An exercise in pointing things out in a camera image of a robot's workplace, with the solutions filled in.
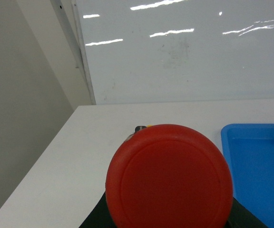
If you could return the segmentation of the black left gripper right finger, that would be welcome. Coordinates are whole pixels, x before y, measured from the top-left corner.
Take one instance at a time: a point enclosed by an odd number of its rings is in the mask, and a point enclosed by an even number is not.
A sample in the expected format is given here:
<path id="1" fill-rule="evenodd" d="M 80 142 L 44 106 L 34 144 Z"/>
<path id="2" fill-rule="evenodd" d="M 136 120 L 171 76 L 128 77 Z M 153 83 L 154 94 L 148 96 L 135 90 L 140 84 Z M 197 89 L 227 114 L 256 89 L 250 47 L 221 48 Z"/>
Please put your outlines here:
<path id="1" fill-rule="evenodd" d="M 233 204 L 230 215 L 226 222 L 227 228 L 268 228 L 260 219 L 246 209 L 236 198 L 233 198 Z"/>

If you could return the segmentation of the worn black left gripper left finger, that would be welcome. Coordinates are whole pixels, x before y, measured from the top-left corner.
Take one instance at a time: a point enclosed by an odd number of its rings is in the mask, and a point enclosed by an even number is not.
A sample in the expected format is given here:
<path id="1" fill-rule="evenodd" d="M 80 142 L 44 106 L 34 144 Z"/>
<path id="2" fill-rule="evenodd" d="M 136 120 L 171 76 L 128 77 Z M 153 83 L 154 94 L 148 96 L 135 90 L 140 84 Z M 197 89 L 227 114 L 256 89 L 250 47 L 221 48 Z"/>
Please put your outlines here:
<path id="1" fill-rule="evenodd" d="M 79 228 L 115 228 L 116 225 L 108 210 L 106 193 L 104 192 L 94 209 L 82 222 Z"/>

